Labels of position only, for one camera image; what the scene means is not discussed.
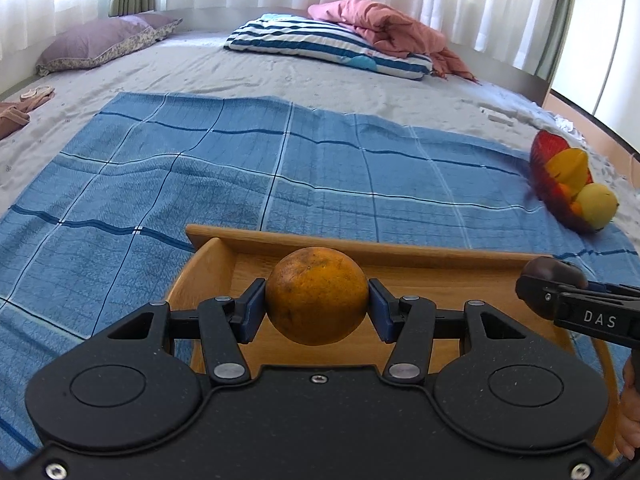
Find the person's right hand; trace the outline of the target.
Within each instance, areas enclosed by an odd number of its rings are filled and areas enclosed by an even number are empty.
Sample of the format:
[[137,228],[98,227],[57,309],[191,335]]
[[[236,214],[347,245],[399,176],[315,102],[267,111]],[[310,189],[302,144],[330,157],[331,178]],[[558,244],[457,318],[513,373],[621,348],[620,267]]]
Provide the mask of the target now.
[[624,388],[616,419],[615,445],[627,460],[633,460],[640,445],[640,396],[634,386],[636,373],[632,359],[623,368]]

